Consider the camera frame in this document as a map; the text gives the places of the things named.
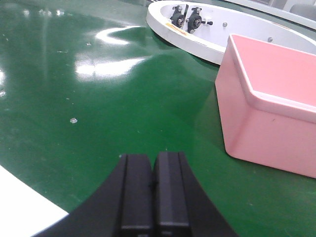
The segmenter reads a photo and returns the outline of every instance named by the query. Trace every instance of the white floor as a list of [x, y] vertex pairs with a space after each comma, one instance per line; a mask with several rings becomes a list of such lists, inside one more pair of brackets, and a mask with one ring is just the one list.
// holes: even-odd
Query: white floor
[[0, 237], [30, 237], [66, 215], [0, 166]]

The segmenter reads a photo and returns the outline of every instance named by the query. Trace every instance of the green surface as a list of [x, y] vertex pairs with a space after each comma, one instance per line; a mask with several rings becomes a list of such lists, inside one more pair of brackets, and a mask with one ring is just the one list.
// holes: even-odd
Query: green surface
[[316, 236], [316, 180], [225, 153], [218, 66], [155, 35], [144, 1], [26, 2], [0, 1], [2, 166], [71, 211], [120, 154], [184, 151], [241, 237]]

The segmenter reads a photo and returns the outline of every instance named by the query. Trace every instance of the glossy green mat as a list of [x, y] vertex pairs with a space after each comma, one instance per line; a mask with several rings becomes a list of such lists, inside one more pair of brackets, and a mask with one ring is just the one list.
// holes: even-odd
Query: glossy green mat
[[146, 2], [29, 3], [0, 2], [2, 166], [71, 211], [120, 154], [184, 151], [241, 237], [316, 236], [316, 180], [225, 153], [218, 66], [155, 35]]

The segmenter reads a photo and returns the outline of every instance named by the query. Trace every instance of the pink plastic bin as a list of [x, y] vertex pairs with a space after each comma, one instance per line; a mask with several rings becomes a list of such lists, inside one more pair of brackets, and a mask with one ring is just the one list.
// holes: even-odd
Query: pink plastic bin
[[316, 55], [231, 35], [215, 85], [229, 155], [316, 178]]

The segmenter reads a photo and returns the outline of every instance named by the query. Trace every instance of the white edge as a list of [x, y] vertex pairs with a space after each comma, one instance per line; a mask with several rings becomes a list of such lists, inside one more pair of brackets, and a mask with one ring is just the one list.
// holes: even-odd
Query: white edge
[[258, 10], [258, 11], [266, 12], [268, 14], [278, 16], [278, 17], [284, 18], [286, 20], [289, 20], [289, 21], [292, 21], [292, 22], [295, 22], [295, 23], [298, 23], [300, 25], [307, 26], [311, 29], [316, 30], [316, 22], [315, 21], [308, 19], [306, 17], [300, 16], [300, 15], [297, 15], [297, 14], [293, 14], [293, 13], [288, 12], [288, 11], [284, 11], [284, 10], [276, 8], [276, 7], [267, 6], [267, 5], [264, 5], [262, 3], [258, 3], [258, 2], [254, 2], [254, 1], [250, 1], [250, 0], [247, 0], [247, 1], [245, 1], [245, 0], [224, 0], [224, 1], [232, 2], [232, 3], [238, 4], [238, 5], [242, 5], [242, 6], [246, 6], [246, 7]]
[[166, 41], [169, 43], [179, 47], [180, 49], [187, 51], [197, 57], [200, 57], [202, 59], [205, 59], [207, 61], [213, 62], [215, 64], [221, 65], [223, 56], [225, 53], [226, 48], [223, 46], [220, 46], [215, 43], [211, 43], [207, 40], [201, 39], [199, 37], [196, 37], [192, 34], [189, 34], [175, 26], [173, 27], [168, 27], [168, 25], [172, 25], [170, 20], [164, 17], [161, 13], [161, 8], [167, 5], [198, 5], [201, 7], [212, 7], [212, 8], [217, 8], [217, 9], [225, 9], [227, 12], [233, 12], [237, 14], [245, 14], [248, 15], [249, 17], [259, 19], [261, 21], [270, 23], [270, 24], [275, 24], [279, 27], [285, 28], [288, 31], [300, 36], [301, 38], [304, 38], [305, 40], [311, 42], [313, 45], [316, 47], [316, 41], [309, 38], [308, 36], [301, 34], [293, 29], [290, 29], [288, 27], [285, 27], [283, 25], [280, 25], [278, 23], [250, 15], [248, 13], [244, 12], [239, 12], [236, 10], [232, 10], [229, 8], [224, 8], [220, 6], [215, 6], [215, 5], [209, 5], [205, 3], [197, 3], [197, 2], [183, 2], [179, 0], [166, 0], [166, 1], [155, 1], [151, 3], [148, 6], [148, 12], [147, 12], [147, 17], [146, 21], [148, 25], [151, 27], [151, 29], [157, 33], [159, 36], [164, 38]]
[[0, 236], [30, 237], [68, 213], [0, 166]]

